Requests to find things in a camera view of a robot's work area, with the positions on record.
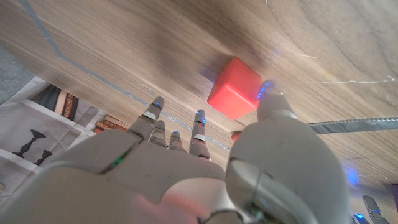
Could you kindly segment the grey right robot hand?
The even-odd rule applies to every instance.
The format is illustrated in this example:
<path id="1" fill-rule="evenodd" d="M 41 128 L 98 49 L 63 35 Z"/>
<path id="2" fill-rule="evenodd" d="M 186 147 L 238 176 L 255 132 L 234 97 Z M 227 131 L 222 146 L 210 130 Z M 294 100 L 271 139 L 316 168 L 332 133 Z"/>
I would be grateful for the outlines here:
<path id="1" fill-rule="evenodd" d="M 50 161 L 2 223 L 350 223 L 342 165 L 273 81 L 226 168 L 211 161 L 205 112 L 189 150 L 164 138 L 157 97 L 125 132 L 107 130 Z"/>

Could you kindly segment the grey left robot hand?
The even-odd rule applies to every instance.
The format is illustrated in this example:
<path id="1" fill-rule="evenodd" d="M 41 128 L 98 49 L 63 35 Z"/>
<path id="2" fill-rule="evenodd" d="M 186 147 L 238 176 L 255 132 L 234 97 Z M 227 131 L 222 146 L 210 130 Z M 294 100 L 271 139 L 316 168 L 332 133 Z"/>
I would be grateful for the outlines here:
<path id="1" fill-rule="evenodd" d="M 382 216 L 380 208 L 371 196 L 364 195 L 363 202 L 372 224 L 389 224 L 389 222 Z M 366 220 L 365 216 L 360 213 L 355 213 L 352 220 L 353 223 L 370 224 L 370 222 Z"/>

